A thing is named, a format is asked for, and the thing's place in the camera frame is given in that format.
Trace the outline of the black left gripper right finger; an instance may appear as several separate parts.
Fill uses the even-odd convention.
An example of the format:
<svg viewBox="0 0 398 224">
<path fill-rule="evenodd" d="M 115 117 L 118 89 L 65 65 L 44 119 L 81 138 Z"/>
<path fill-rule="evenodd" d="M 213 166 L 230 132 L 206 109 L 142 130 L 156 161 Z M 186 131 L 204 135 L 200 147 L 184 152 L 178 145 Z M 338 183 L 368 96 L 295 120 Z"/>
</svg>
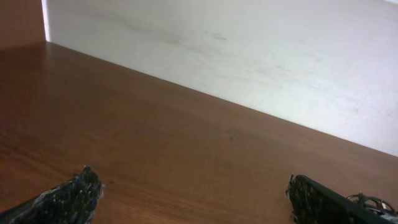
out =
<svg viewBox="0 0 398 224">
<path fill-rule="evenodd" d="M 385 200 L 358 194 L 344 197 L 305 175 L 291 175 L 286 196 L 295 223 L 397 224 L 397 210 Z"/>
</svg>

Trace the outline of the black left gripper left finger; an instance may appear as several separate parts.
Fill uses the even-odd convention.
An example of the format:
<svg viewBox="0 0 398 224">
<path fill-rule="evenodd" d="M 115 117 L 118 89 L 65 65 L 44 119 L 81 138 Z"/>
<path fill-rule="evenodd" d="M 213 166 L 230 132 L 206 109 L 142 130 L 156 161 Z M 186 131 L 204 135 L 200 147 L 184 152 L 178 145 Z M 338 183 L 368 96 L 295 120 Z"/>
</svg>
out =
<svg viewBox="0 0 398 224">
<path fill-rule="evenodd" d="M 1 213 L 8 224 L 89 224 L 103 196 L 103 184 L 90 166 L 80 174 Z"/>
</svg>

